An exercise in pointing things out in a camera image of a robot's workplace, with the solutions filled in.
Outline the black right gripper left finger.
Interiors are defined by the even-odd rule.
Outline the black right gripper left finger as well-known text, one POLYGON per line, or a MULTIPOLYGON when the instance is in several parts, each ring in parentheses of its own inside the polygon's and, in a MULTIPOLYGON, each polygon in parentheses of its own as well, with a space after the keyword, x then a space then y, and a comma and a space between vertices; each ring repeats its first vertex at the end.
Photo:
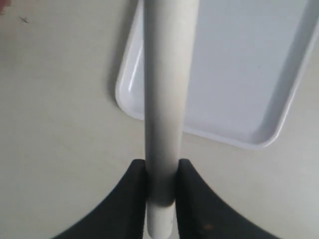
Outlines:
POLYGON ((142 239, 147 199, 145 161, 135 159, 111 193, 57 239, 142 239))

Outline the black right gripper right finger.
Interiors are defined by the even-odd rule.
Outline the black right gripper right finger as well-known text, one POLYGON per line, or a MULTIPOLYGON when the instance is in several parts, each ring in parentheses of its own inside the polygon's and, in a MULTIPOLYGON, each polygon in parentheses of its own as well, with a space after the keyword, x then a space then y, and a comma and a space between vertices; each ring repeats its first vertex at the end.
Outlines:
POLYGON ((188 159, 179 160, 176 213, 181 239, 263 239, 264 231, 228 206, 188 159))

